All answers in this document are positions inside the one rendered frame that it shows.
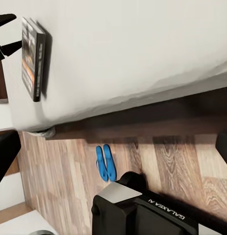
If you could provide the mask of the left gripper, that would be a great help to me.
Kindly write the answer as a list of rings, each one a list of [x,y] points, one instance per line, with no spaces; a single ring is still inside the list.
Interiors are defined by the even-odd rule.
[[[6,23],[14,19],[16,19],[15,14],[2,14],[0,15],[0,26],[5,25]],[[5,46],[0,46],[0,60],[5,59],[4,55],[9,57],[10,55],[12,55],[21,48],[22,48],[22,40]]]

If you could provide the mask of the hardback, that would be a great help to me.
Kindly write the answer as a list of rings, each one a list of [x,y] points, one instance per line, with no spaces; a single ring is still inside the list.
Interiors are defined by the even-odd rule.
[[[22,17],[22,81],[33,102],[41,99],[45,37],[31,18]]]

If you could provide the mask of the sandal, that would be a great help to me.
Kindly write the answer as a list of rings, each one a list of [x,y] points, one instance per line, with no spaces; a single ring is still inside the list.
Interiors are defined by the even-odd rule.
[[[104,165],[104,159],[103,159],[103,154],[102,154],[102,149],[101,146],[96,147],[96,152],[97,152],[97,162],[99,166],[99,174],[103,181],[108,181],[108,175],[107,175],[107,168]]]
[[[105,144],[103,146],[103,149],[104,149],[104,154],[105,154],[104,160],[106,160],[107,175],[112,182],[115,182],[117,173],[116,173],[116,168],[113,163],[110,147],[108,144]]]

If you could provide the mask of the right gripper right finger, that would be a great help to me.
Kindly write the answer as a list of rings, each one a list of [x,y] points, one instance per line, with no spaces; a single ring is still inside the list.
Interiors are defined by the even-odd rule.
[[[219,131],[215,147],[227,164],[227,131]]]

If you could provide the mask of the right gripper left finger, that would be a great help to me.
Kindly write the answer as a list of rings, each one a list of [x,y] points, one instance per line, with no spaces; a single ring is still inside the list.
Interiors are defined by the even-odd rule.
[[[0,182],[20,149],[21,142],[16,130],[0,134]]]

